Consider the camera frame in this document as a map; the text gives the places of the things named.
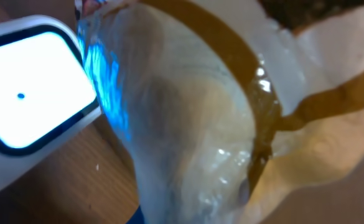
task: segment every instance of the food item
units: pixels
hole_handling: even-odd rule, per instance
[[[307,27],[358,6],[364,0],[258,0],[269,17],[290,30]]]

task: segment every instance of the blue light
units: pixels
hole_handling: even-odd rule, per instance
[[[83,57],[84,69],[98,94],[100,105],[113,129],[124,134],[130,141],[128,112],[123,99],[123,84],[119,79],[119,63],[114,52],[107,52],[99,42],[90,44],[85,51],[82,35],[78,35]]]
[[[19,93],[19,94],[17,94],[17,97],[18,97],[18,99],[22,100],[22,99],[24,99],[26,96],[25,96],[23,93]]]

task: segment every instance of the wooden table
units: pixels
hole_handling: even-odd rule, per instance
[[[46,14],[75,26],[72,0],[0,0],[0,22]],[[89,125],[0,192],[0,224],[125,223],[138,207],[136,183]],[[291,194],[263,224],[364,223],[364,161],[327,186]]]

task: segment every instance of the brown stripe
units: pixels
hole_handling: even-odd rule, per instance
[[[279,121],[278,129],[294,131],[318,119],[364,109],[364,72],[337,88],[304,99],[294,114]]]

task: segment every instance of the wrinkled plastic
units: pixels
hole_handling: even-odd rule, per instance
[[[80,21],[85,71],[133,158],[146,221],[231,223],[240,189],[248,194],[250,106],[198,36],[152,11],[133,5]]]
[[[346,50],[343,32],[364,12],[294,36],[254,0],[131,2],[102,5],[78,37],[147,223],[259,223],[362,159],[364,38]]]

